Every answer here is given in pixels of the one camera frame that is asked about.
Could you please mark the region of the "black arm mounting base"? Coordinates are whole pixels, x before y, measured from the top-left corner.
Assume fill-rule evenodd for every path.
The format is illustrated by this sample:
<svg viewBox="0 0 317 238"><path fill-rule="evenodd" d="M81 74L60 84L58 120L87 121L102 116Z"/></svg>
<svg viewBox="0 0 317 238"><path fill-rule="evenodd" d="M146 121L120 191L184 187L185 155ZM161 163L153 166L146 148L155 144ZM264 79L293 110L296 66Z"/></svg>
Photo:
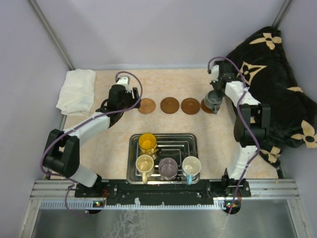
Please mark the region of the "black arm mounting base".
<svg viewBox="0 0 317 238"><path fill-rule="evenodd" d="M132 205L136 198L142 206L198 206L213 205L217 197L233 197L239 204L243 197L250 197L249 183L229 179L223 175L221 180L202 179L192 185L187 184L131 184L127 180L111 179L97 181L89 188L76 185L75 197L101 197L105 205Z"/></svg>

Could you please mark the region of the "woven rattan coaster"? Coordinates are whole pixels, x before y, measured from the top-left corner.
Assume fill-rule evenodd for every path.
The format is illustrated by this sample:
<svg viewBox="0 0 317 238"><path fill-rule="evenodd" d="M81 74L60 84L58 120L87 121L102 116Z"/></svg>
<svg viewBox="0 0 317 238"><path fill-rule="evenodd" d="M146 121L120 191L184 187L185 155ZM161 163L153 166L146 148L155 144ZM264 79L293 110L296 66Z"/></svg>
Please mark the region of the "woven rattan coaster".
<svg viewBox="0 0 317 238"><path fill-rule="evenodd" d="M150 114L156 109L156 103L150 98L143 98L141 100L138 111L142 114Z"/></svg>

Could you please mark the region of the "grey ceramic mug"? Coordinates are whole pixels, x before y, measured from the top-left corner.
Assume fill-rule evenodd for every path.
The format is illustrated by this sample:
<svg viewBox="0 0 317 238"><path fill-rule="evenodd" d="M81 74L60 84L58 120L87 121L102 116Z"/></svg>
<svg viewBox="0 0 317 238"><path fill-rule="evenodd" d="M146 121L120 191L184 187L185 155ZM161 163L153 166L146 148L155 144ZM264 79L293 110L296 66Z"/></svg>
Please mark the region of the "grey ceramic mug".
<svg viewBox="0 0 317 238"><path fill-rule="evenodd" d="M209 91L204 97L205 107L213 114L217 114L222 104L222 96L216 91Z"/></svg>

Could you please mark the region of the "yellow glass cup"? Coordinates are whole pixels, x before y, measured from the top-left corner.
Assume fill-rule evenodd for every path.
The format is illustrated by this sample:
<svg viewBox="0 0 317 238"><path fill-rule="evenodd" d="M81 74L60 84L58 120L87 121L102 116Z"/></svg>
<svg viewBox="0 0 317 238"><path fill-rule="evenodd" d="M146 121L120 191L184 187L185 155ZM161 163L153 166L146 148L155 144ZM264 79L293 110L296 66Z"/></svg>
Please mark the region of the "yellow glass cup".
<svg viewBox="0 0 317 238"><path fill-rule="evenodd" d="M138 140L139 148L142 154L152 155L159 151L157 146L157 139L151 133L144 133Z"/></svg>

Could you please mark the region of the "dark wooden coaster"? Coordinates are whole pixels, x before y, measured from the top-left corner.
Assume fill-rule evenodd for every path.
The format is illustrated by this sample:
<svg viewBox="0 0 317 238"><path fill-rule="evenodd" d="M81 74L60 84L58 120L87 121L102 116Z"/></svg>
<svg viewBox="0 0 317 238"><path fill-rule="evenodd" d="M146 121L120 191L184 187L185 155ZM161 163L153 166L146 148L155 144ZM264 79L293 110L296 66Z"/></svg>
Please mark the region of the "dark wooden coaster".
<svg viewBox="0 0 317 238"><path fill-rule="evenodd" d="M200 103L194 98L186 98L181 103L181 110L188 115L194 115L200 110Z"/></svg>
<svg viewBox="0 0 317 238"><path fill-rule="evenodd" d="M201 101L201 108L204 112L208 114L217 114L219 111L220 105L219 103L215 103L209 100L202 99Z"/></svg>
<svg viewBox="0 0 317 238"><path fill-rule="evenodd" d="M166 114L176 113L179 107L179 101L173 97L166 97L160 103L160 109Z"/></svg>

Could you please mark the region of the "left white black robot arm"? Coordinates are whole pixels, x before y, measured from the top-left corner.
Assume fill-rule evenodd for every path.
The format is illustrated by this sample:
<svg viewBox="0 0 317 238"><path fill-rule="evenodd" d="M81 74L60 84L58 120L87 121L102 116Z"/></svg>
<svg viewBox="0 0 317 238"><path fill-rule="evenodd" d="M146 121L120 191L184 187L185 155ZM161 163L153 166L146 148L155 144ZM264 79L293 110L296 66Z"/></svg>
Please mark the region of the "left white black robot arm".
<svg viewBox="0 0 317 238"><path fill-rule="evenodd" d="M56 176L65 177L85 186L91 196L103 191L101 177L80 164L80 147L99 132L112 127L123 113L140 107L138 89L127 89L115 84L109 90L108 99L86 120L66 131L54 129L49 133L41 158L41 169L47 168Z"/></svg>

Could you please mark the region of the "purple ceramic mug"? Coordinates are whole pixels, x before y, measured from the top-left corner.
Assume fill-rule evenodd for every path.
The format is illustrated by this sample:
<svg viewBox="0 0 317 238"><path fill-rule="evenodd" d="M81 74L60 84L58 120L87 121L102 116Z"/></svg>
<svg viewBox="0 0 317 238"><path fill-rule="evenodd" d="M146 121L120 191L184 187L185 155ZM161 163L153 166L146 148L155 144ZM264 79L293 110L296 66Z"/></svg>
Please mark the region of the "purple ceramic mug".
<svg viewBox="0 0 317 238"><path fill-rule="evenodd" d="M178 173L178 164L172 158L164 158L158 164L158 171L163 180L173 180Z"/></svg>

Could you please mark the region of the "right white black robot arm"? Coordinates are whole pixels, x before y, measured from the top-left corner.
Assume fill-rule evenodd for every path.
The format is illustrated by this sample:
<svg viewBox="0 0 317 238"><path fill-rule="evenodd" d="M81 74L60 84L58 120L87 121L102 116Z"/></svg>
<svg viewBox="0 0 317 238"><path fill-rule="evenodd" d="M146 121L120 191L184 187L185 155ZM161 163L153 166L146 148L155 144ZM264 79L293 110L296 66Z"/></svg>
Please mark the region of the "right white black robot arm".
<svg viewBox="0 0 317 238"><path fill-rule="evenodd" d="M237 151L233 161L226 169L229 179L221 184L222 192L233 196L239 190L236 180L242 180L251 161L260 153L260 143L269 136L270 106L262 104L249 92L246 79L237 65L226 57L218 59L211 66L208 62L208 74L211 75L213 96L210 109L215 114L220 108L220 100L228 97L237 111L234 124L234 139L237 142Z"/></svg>

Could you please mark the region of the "white mug blue handle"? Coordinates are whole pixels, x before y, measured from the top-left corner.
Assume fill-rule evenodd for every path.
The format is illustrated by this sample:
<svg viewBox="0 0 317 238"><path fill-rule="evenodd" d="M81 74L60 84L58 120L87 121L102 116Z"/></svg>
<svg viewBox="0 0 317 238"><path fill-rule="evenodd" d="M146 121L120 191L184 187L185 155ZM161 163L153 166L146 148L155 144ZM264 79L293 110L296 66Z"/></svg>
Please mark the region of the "white mug blue handle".
<svg viewBox="0 0 317 238"><path fill-rule="evenodd" d="M201 162L194 156L189 156L182 162L182 173L186 177L186 182L191 185L201 171Z"/></svg>

